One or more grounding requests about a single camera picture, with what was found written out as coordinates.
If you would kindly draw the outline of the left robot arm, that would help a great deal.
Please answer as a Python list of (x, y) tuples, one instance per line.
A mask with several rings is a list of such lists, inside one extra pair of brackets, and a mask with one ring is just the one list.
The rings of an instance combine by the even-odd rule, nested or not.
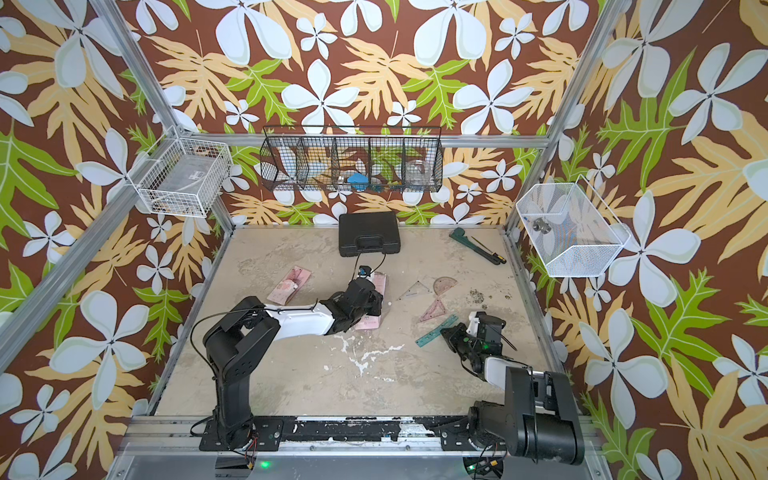
[(374, 283), (356, 277), (344, 291), (309, 306), (271, 305), (249, 296), (226, 312), (203, 337), (202, 355), (213, 373), (216, 406), (200, 449), (243, 454), (264, 437), (250, 405), (250, 379), (274, 342), (346, 332), (363, 317), (380, 315), (382, 305), (383, 295)]

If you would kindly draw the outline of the teal ruler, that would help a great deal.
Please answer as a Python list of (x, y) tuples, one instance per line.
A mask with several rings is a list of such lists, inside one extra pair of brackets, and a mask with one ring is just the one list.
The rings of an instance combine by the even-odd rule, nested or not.
[(449, 329), (458, 322), (456, 315), (450, 315), (447, 319), (441, 322), (437, 327), (418, 338), (415, 343), (419, 348), (423, 348), (436, 338), (440, 337), (444, 329)]

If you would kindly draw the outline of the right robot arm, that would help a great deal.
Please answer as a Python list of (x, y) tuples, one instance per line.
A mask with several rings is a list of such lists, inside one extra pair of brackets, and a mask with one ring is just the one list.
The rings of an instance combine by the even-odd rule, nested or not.
[(477, 448), (502, 447), (535, 463), (582, 464), (586, 444), (568, 378), (506, 355), (513, 344), (505, 327), (505, 320), (474, 311), (468, 322), (440, 330), (465, 371), (503, 391), (501, 403), (479, 400), (469, 408), (464, 436)]

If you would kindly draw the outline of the pink small set square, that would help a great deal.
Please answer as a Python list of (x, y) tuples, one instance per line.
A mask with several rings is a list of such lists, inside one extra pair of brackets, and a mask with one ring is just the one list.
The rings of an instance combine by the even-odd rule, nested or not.
[(447, 313), (447, 310), (440, 299), (435, 299), (432, 304), (419, 317), (420, 322), (429, 321), (441, 317)]

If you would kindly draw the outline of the clear large set square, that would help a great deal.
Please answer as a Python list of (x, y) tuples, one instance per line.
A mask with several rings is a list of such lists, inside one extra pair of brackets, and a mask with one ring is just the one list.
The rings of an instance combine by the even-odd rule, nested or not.
[(429, 295), (432, 290), (421, 281), (417, 280), (414, 284), (406, 289), (406, 291), (398, 297), (398, 301), (404, 301), (415, 297)]

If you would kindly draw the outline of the pink ruler set pouch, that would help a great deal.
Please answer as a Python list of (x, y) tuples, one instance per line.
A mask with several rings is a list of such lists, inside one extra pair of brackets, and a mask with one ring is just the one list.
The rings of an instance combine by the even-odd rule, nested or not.
[(354, 326), (356, 330), (378, 329), (383, 318), (383, 297), (386, 290), (387, 276), (383, 273), (375, 272), (369, 277), (369, 280), (374, 284), (377, 294), (371, 298), (368, 314), (364, 315)]

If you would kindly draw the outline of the pink protractor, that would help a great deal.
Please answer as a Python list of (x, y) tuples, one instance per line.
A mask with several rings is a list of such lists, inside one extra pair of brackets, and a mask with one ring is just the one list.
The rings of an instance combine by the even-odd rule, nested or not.
[(440, 297), (441, 295), (445, 294), (448, 290), (455, 287), (457, 285), (458, 281), (452, 277), (449, 276), (442, 276), (437, 278), (432, 286), (433, 293)]

